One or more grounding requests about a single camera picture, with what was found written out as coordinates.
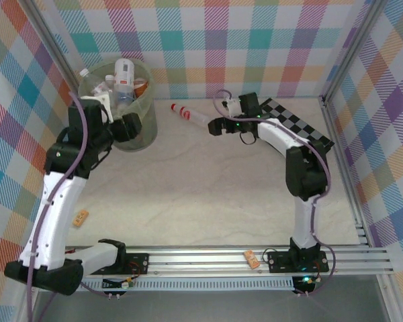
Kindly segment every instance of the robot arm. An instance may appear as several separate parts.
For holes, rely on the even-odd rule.
[[[36,253],[32,254],[34,231],[39,225],[40,214],[52,189],[80,151],[83,137],[81,118],[75,105],[69,107],[69,127],[63,130],[57,142],[46,153],[42,201],[34,228],[19,260],[7,263],[7,277],[26,283],[30,258],[34,256],[33,286],[70,295],[77,290],[86,275],[108,266],[119,272],[125,266],[125,244],[110,239],[102,239],[97,245],[74,254],[64,254],[77,199],[90,172],[105,158],[99,159],[99,155],[109,153],[114,140],[131,140],[141,130],[140,120],[135,113],[113,121],[108,99],[108,95],[81,99],[88,127],[87,148],[74,173],[60,185],[49,204],[40,229]]]
[[[278,119],[263,112],[255,93],[241,95],[239,100],[227,99],[223,102],[223,106],[234,119],[260,118],[266,119],[274,125],[260,121],[239,122],[220,117],[209,123],[209,132],[212,135],[221,135],[223,129],[226,130],[226,133],[251,132],[254,138],[266,141],[285,157],[285,181],[289,192],[294,196],[295,225],[287,253],[269,253],[270,258],[275,258],[275,264],[269,267],[270,271],[328,272],[325,253],[320,250],[320,244],[311,232],[314,210],[314,233],[316,234],[318,210],[313,209],[313,204],[314,199],[326,190],[326,173],[315,155],[302,142],[311,144],[326,163],[324,146],[319,141],[309,142],[304,138],[296,141],[288,134],[289,129],[286,129]]]
[[[64,254],[66,233],[75,213],[75,204],[83,190],[89,173],[103,159],[99,155],[111,150],[114,140],[125,142],[135,138],[141,130],[140,120],[135,113],[112,121],[107,97],[83,97],[81,103],[88,125],[88,144],[82,160],[73,175],[65,180],[49,205],[40,229],[38,248],[31,253],[34,228],[39,225],[39,216],[47,203],[48,196],[56,183],[64,176],[76,159],[82,142],[83,131],[79,113],[74,105],[69,107],[69,127],[58,136],[57,142],[46,154],[44,189],[38,216],[32,234],[21,253],[19,260],[7,263],[5,275],[26,283],[30,258],[35,256],[33,286],[73,294],[82,278],[102,268],[111,268],[116,274],[123,271],[126,263],[125,244],[102,239],[91,248],[74,254]],[[217,136],[222,129],[227,133],[252,132],[256,138],[266,141],[284,157],[287,165],[285,180],[290,193],[295,197],[296,226],[290,239],[289,251],[269,253],[276,256],[275,265],[270,265],[271,272],[327,272],[325,253],[320,251],[320,244],[311,234],[311,212],[313,200],[326,188],[326,174],[316,157],[309,149],[280,130],[283,125],[269,115],[263,115],[258,105],[256,94],[240,97],[240,108],[236,101],[229,102],[229,111],[246,117],[269,118],[277,126],[259,122],[235,122],[225,118],[213,120],[209,124],[210,133]],[[313,147],[325,160],[325,152],[320,142],[311,142]]]

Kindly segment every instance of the black and white checkerboard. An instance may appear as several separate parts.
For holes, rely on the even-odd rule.
[[[286,128],[292,130],[298,136],[309,141],[320,140],[325,147],[326,153],[333,147],[334,142],[315,130],[312,126],[288,111],[285,107],[269,99],[261,104],[263,110],[272,117],[277,118]]]

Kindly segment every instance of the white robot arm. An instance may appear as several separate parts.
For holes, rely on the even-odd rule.
[[[19,260],[7,263],[5,268],[7,277],[26,283],[30,258],[35,256],[33,286],[65,295],[73,294],[86,275],[102,268],[112,269],[114,274],[119,274],[128,264],[125,244],[110,239],[102,239],[97,245],[74,254],[65,254],[64,251],[77,199],[85,187],[90,171],[104,159],[103,157],[99,160],[99,154],[109,152],[114,140],[123,142],[136,137],[141,128],[137,115],[125,115],[123,120],[112,122],[110,113],[106,113],[107,117],[103,114],[105,111],[103,105],[107,105],[107,102],[98,98],[83,97],[81,103],[87,117],[89,148],[73,175],[60,186],[49,204],[40,228],[36,253],[32,254],[34,231],[39,225],[40,214],[48,202],[52,188],[69,169],[81,146],[81,120],[75,107],[70,106],[69,128],[63,130],[62,135],[59,135],[57,142],[48,149],[46,155],[42,202],[32,234]],[[238,110],[236,106],[230,106],[230,111],[233,113],[239,113]],[[276,126],[259,122],[239,125],[220,118],[209,124],[209,130],[213,135],[220,135],[223,128],[228,133],[251,131],[285,157],[287,162],[285,179],[290,193],[294,196],[296,224],[290,239],[289,251],[274,253],[276,264],[269,266],[270,271],[326,272],[328,265],[324,261],[325,253],[320,251],[320,245],[311,234],[312,203],[325,189],[325,173],[319,169],[313,156],[305,151],[301,143],[280,130],[283,125],[277,119],[269,120]],[[67,142],[62,140],[65,134],[69,138]]]
[[[280,154],[285,158],[287,150],[292,147],[302,147],[301,143],[298,143],[280,128],[283,127],[282,123],[275,118],[269,119],[273,123],[277,124],[276,127],[267,123],[258,124],[258,136],[261,140],[266,141],[273,146]],[[294,197],[294,232],[292,235],[293,241],[299,248],[311,248],[316,245],[316,240],[310,233],[310,217],[312,211],[313,200],[318,195],[310,197],[307,201],[299,197]],[[315,229],[317,228],[318,214],[315,214]]]

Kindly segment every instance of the plaid wall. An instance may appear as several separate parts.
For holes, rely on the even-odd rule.
[[[361,6],[359,0],[36,2],[74,70],[109,57],[139,58],[152,66],[156,95],[166,99],[211,97],[224,87],[235,95],[318,96],[351,30],[349,13]]]
[[[388,2],[333,104],[366,221],[403,293],[403,0]]]
[[[63,127],[68,91],[17,1],[0,1],[0,322],[20,301],[3,269],[31,232],[46,149]]]
[[[351,31],[349,32],[347,39],[343,43],[341,51],[339,52],[339,55],[337,55],[334,65],[331,68],[330,73],[328,74],[327,80],[322,88],[321,95],[326,94],[328,87],[330,86],[332,80],[336,76],[337,70],[338,70],[339,66],[342,64],[343,60],[345,59],[345,56],[346,56],[347,52],[349,51],[349,47],[351,47],[351,44],[353,43],[355,37],[357,36],[357,31],[360,28],[361,24],[363,23],[364,18],[366,16],[367,12],[369,11],[369,8],[370,8],[371,4],[373,3],[373,1],[374,0],[365,0],[364,1],[364,5],[360,9],[357,19],[354,21]]]

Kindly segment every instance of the plastic bin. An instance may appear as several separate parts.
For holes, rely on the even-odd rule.
[[[106,75],[115,73],[115,61],[119,58],[120,57],[104,60],[103,62],[100,62],[88,69],[94,75],[104,79]],[[133,140],[121,143],[114,142],[114,146],[123,151],[134,152],[145,149],[154,142],[157,133],[157,126],[154,110],[154,78],[148,65],[139,59],[130,58],[130,60],[134,63],[134,78],[145,78],[148,81],[148,87],[146,88],[145,92],[139,96],[139,98],[127,106],[127,109],[120,111],[115,119],[127,113],[137,113],[139,115],[140,122],[142,123],[142,130],[140,134]],[[82,80],[81,84],[79,85],[78,94],[80,97],[90,95],[85,91],[84,80]]]

